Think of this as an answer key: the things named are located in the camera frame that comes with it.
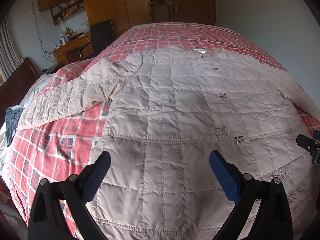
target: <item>blue gripper pad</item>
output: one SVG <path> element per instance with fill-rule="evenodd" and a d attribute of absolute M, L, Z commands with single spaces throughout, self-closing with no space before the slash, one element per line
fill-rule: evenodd
<path fill-rule="evenodd" d="M 214 150 L 210 153 L 209 164 L 228 200 L 237 205 L 240 200 L 239 185 L 231 176 L 226 166 L 227 162 L 218 151 Z"/>
<path fill-rule="evenodd" d="M 94 163 L 95 167 L 89 178 L 83 184 L 82 202 L 92 201 L 100 187 L 104 177 L 111 166 L 111 156 L 107 151 L 103 151 L 101 156 Z"/>
<path fill-rule="evenodd" d="M 320 131 L 314 130 L 313 131 L 313 138 L 320 141 Z"/>

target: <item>desk drawer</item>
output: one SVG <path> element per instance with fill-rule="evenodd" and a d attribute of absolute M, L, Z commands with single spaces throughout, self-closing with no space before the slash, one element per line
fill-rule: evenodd
<path fill-rule="evenodd" d="M 67 53 L 69 51 L 72 51 L 74 49 L 79 49 L 81 48 L 81 42 L 79 39 L 76 39 L 74 41 L 70 41 L 68 43 L 66 43 L 65 45 L 62 46 L 62 51 L 64 53 Z"/>
<path fill-rule="evenodd" d="M 80 38 L 80 42 L 81 42 L 81 45 L 85 45 L 89 42 L 91 42 L 91 34 L 88 34 L 88 35 L 85 35 L 83 37 Z"/>
<path fill-rule="evenodd" d="M 63 55 L 62 48 L 57 48 L 57 49 L 55 49 L 53 52 L 54 52 L 54 54 L 57 55 L 57 57 Z"/>

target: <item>screw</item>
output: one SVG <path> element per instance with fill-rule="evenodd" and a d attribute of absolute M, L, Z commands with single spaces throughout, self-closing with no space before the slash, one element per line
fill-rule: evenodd
<path fill-rule="evenodd" d="M 279 178 L 274 178 L 274 181 L 275 181 L 276 184 L 280 184 L 281 183 L 281 179 L 279 179 Z"/>
<path fill-rule="evenodd" d="M 41 179 L 40 184 L 41 184 L 41 185 L 44 185 L 44 184 L 46 184 L 47 182 L 48 182 L 47 179 Z"/>
<path fill-rule="evenodd" d="M 77 174 L 72 174 L 69 176 L 69 180 L 71 180 L 71 181 L 75 181 L 77 178 L 78 178 Z"/>
<path fill-rule="evenodd" d="M 244 179 L 246 179 L 246 180 L 252 179 L 252 176 L 251 176 L 249 173 L 244 174 L 243 177 L 244 177 Z"/>

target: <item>wooden headboard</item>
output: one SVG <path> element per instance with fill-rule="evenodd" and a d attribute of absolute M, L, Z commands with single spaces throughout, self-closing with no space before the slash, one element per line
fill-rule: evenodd
<path fill-rule="evenodd" d="M 9 79 L 0 86 L 0 126 L 4 123 L 7 108 L 20 104 L 39 77 L 38 71 L 26 57 Z"/>

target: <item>red plaid bedspread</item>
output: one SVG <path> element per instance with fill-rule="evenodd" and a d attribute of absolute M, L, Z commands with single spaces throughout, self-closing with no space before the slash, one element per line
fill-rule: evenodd
<path fill-rule="evenodd" d="M 56 73 L 40 94 L 78 77 L 102 57 L 116 62 L 133 52 L 163 48 L 168 45 L 185 49 L 222 47 L 251 55 L 262 63 L 284 69 L 265 51 L 233 31 L 197 24 L 157 24 L 127 31 L 94 60 L 65 66 Z M 51 182 L 65 180 L 73 173 L 79 174 L 91 162 L 94 147 L 102 137 L 109 105 L 110 103 L 100 103 L 83 113 L 38 128 L 18 131 L 15 135 L 10 151 L 8 187 L 26 223 L 37 186 L 42 178 L 47 178 Z M 310 132 L 320 128 L 320 123 L 314 118 L 300 109 L 297 111 Z M 61 203 L 61 206 L 70 231 L 73 232 L 74 220 L 65 203 Z"/>

